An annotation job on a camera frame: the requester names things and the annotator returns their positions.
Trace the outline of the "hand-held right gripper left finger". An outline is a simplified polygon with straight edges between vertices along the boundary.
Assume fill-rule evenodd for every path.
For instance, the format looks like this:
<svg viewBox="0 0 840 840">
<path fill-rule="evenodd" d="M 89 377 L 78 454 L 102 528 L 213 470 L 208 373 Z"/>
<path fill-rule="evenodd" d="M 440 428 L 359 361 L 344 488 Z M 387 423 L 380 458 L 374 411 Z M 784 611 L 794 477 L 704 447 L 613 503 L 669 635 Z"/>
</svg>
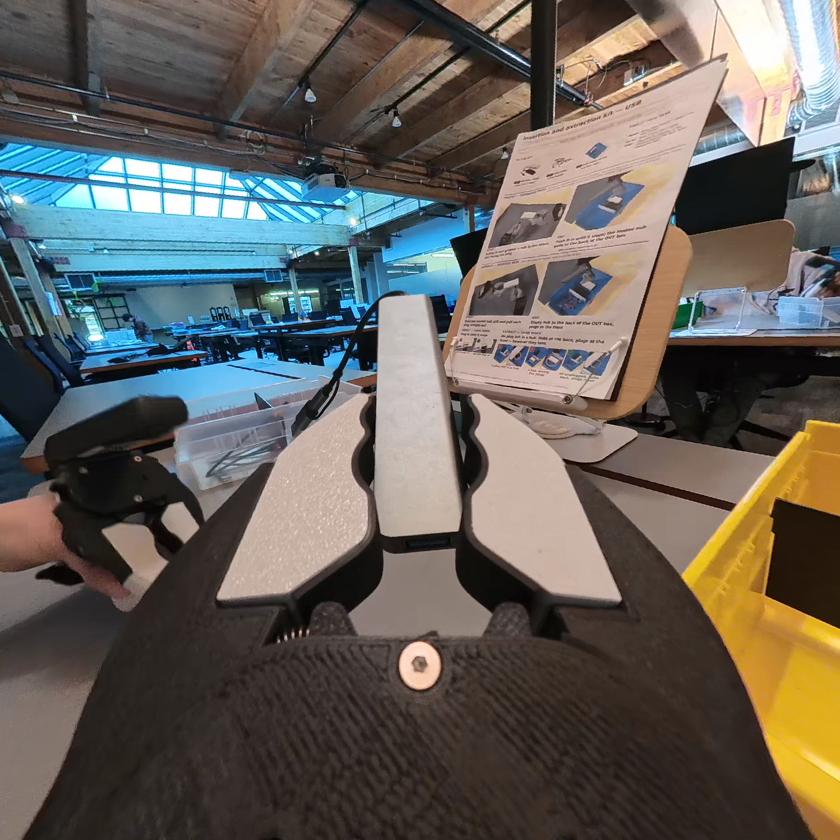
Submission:
<svg viewBox="0 0 840 840">
<path fill-rule="evenodd" d="M 277 457 L 217 591 L 224 606 L 298 606 L 375 545 L 375 397 L 330 410 Z"/>
</svg>

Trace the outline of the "black vertical pole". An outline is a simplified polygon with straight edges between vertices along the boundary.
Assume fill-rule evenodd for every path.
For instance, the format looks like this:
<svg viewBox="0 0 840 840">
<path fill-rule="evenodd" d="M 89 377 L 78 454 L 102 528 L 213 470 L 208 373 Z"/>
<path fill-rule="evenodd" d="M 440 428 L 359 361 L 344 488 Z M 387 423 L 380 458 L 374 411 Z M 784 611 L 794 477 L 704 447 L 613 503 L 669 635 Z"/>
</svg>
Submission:
<svg viewBox="0 0 840 840">
<path fill-rule="evenodd" d="M 540 100 L 555 97 L 557 1 L 531 1 L 531 93 Z"/>
</svg>

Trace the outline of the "black high-back chair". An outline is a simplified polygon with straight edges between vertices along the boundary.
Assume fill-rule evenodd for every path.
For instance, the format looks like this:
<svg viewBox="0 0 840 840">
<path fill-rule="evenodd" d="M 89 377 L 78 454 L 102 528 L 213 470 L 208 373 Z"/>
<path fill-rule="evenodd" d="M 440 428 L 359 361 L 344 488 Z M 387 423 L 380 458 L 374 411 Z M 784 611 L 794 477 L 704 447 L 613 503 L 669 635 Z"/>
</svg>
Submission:
<svg viewBox="0 0 840 840">
<path fill-rule="evenodd" d="M 13 345 L 1 337 L 1 415 L 26 442 L 31 443 L 58 405 L 61 393 L 24 361 Z"/>
</svg>

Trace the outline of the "yellow plastic bin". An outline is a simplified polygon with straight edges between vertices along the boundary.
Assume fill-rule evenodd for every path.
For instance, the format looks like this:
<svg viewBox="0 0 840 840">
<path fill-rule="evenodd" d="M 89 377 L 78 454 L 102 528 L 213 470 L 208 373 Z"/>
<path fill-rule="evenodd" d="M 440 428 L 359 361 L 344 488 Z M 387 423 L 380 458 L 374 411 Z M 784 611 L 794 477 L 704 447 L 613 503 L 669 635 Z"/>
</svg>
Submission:
<svg viewBox="0 0 840 840">
<path fill-rule="evenodd" d="M 814 835 L 838 838 L 838 628 L 766 596 L 774 502 L 838 515 L 839 426 L 809 421 L 683 573 L 740 672 Z"/>
</svg>

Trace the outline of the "person's left hand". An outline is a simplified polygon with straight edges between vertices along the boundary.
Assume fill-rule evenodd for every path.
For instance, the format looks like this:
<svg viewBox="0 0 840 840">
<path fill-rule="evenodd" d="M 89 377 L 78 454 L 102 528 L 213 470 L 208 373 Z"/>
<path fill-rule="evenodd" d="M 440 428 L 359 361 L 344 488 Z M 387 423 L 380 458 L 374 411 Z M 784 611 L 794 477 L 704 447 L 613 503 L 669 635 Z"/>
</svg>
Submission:
<svg viewBox="0 0 840 840">
<path fill-rule="evenodd" d="M 46 564 L 62 564 L 84 584 L 114 601 L 131 593 L 110 572 L 71 552 L 55 516 L 58 496 L 52 492 L 1 505 L 1 572 L 17 573 Z"/>
</svg>

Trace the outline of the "illustrated instruction board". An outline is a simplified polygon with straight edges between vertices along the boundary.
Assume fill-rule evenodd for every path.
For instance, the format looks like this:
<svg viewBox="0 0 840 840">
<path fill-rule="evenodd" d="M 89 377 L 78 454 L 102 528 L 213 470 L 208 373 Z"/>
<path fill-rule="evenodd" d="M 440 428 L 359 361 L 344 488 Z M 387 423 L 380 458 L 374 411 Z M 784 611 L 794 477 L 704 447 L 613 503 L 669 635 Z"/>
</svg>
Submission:
<svg viewBox="0 0 840 840">
<path fill-rule="evenodd" d="M 616 398 L 679 189 L 728 72 L 718 56 L 516 139 L 444 368 L 557 404 Z"/>
</svg>

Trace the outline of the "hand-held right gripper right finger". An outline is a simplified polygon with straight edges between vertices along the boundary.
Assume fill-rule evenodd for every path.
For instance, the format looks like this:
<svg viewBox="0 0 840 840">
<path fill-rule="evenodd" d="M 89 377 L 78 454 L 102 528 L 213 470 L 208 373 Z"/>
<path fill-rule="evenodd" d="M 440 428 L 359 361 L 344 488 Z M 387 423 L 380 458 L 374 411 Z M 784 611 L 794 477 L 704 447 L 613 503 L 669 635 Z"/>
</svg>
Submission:
<svg viewBox="0 0 840 840">
<path fill-rule="evenodd" d="M 483 395 L 460 401 L 465 495 L 458 581 L 493 611 L 622 604 L 567 467 L 540 436 Z"/>
</svg>

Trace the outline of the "clear plastic bin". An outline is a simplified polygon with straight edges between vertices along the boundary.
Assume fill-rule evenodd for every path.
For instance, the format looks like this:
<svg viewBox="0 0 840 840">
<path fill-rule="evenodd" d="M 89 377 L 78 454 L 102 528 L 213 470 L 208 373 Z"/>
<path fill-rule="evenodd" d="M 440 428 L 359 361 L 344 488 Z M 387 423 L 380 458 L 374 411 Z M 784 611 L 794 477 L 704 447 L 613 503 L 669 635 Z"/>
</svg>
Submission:
<svg viewBox="0 0 840 840">
<path fill-rule="evenodd" d="M 194 492 L 242 480 L 291 442 L 303 404 L 328 383 L 282 381 L 187 403 L 175 431 L 175 470 Z"/>
</svg>

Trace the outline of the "black monitor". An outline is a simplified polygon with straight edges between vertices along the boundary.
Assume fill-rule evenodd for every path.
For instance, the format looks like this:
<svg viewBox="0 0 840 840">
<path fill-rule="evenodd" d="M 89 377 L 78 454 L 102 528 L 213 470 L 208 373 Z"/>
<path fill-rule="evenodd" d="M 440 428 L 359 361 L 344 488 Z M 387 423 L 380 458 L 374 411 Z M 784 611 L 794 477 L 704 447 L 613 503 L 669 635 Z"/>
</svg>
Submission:
<svg viewBox="0 0 840 840">
<path fill-rule="evenodd" d="M 675 204 L 687 235 L 782 219 L 795 141 L 776 143 L 691 166 Z"/>
</svg>

